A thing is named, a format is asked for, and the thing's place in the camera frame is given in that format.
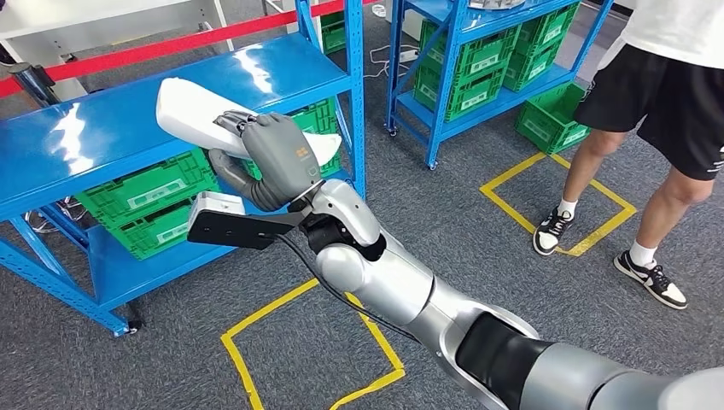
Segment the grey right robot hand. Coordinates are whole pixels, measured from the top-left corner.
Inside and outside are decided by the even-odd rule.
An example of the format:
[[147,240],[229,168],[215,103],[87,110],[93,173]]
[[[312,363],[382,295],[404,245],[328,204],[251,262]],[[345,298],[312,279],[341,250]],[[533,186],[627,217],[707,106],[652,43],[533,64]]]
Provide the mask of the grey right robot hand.
[[252,116],[229,110],[213,123],[241,139],[262,178],[249,176],[222,149],[208,151],[214,171],[260,210],[278,210],[320,180],[320,167],[312,147],[288,116]]

